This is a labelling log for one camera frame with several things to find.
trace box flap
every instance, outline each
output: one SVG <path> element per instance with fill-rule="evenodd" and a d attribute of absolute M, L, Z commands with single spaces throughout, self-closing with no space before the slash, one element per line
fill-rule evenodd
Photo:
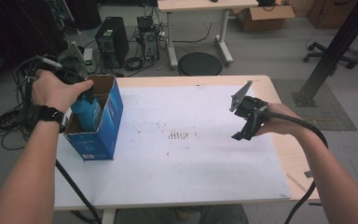
<path fill-rule="evenodd" d="M 115 82 L 115 76 L 112 75 L 92 75 L 88 76 L 87 79 L 91 79 L 94 82 L 94 94 L 107 94 L 112 88 Z"/>
<path fill-rule="evenodd" d="M 292 6 L 250 7 L 253 21 L 294 18 Z"/>

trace black wristwatch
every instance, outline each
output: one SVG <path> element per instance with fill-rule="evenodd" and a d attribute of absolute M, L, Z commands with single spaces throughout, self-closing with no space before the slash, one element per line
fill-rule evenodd
<path fill-rule="evenodd" d="M 64 114 L 60 110 L 54 107 L 41 105 L 39 110 L 38 120 L 57 121 L 59 124 L 61 124 L 63 120 L 63 116 Z"/>

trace stool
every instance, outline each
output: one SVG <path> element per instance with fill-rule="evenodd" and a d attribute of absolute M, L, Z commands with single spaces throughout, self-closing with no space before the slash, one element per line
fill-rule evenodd
<path fill-rule="evenodd" d="M 179 75 L 183 76 L 218 76 L 223 65 L 219 59 L 203 52 L 189 53 L 178 63 Z"/>

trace desktop computer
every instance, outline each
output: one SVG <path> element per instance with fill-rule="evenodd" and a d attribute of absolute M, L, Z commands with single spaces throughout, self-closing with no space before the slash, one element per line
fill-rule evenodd
<path fill-rule="evenodd" d="M 123 18 L 107 17 L 95 40 L 106 68 L 123 67 L 130 49 Z"/>
<path fill-rule="evenodd" d="M 158 61 L 158 31 L 155 28 L 141 32 L 141 45 L 146 62 Z"/>

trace chair wheel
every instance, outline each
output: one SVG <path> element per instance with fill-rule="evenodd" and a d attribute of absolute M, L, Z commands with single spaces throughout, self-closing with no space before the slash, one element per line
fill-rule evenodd
<path fill-rule="evenodd" d="M 354 66 L 355 66 L 354 63 L 348 63 L 348 64 L 347 64 L 347 68 L 348 68 L 348 69 L 352 69 L 352 68 L 354 68 Z"/>

